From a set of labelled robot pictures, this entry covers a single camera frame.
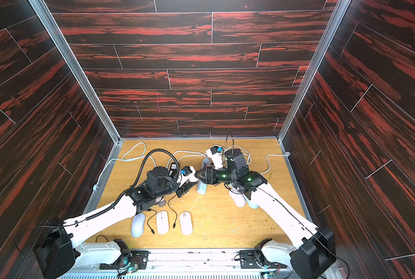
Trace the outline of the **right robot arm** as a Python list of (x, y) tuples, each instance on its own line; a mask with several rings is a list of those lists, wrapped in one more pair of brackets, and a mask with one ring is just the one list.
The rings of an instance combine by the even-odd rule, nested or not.
[(270, 238), (255, 247), (255, 258), (262, 267), (279, 263), (292, 267), (302, 279), (318, 279), (335, 261), (334, 234), (320, 230), (280, 197), (267, 180), (248, 168), (230, 170), (207, 167), (195, 176), (205, 184), (229, 184), (237, 193), (263, 209), (286, 233), (291, 245)]

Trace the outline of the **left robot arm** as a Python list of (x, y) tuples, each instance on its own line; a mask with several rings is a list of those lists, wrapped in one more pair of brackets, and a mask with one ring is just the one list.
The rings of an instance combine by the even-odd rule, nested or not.
[(131, 218), (170, 195), (187, 182), (198, 181), (192, 166), (169, 170), (158, 166), (147, 172), (144, 182), (130, 187), (113, 202), (97, 210), (61, 221), (53, 218), (42, 227), (34, 254), (46, 279), (56, 279), (75, 264), (77, 246), (113, 224)]

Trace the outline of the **white mouse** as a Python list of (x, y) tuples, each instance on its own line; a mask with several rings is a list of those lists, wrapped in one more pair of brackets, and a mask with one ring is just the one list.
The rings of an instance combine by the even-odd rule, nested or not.
[(139, 238), (143, 235), (145, 230), (146, 216), (143, 213), (137, 214), (132, 219), (131, 235), (134, 238)]

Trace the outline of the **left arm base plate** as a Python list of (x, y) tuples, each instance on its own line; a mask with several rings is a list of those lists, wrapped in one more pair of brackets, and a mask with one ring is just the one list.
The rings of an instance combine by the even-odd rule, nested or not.
[(124, 271), (129, 268), (133, 270), (144, 270), (148, 264), (149, 251), (147, 250), (130, 250), (121, 252), (121, 256), (112, 264), (100, 264), (100, 270), (118, 270)]

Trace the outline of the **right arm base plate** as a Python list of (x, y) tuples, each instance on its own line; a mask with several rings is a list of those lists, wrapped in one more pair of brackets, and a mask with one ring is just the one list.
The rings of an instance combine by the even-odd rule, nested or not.
[(253, 249), (240, 250), (234, 257), (242, 269), (285, 269), (287, 265), (269, 262), (261, 252)]

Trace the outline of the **pink mouse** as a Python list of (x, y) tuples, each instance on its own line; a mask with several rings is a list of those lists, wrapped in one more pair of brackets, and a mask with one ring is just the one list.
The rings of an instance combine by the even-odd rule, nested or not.
[(236, 193), (234, 191), (229, 191), (229, 196), (233, 199), (237, 207), (243, 208), (246, 206), (247, 202), (242, 194)]
[(179, 222), (183, 235), (189, 236), (193, 233), (192, 216), (189, 212), (182, 212), (179, 215)]
[(165, 210), (162, 210), (156, 215), (156, 226), (157, 231), (160, 235), (166, 234), (169, 232), (169, 216)]

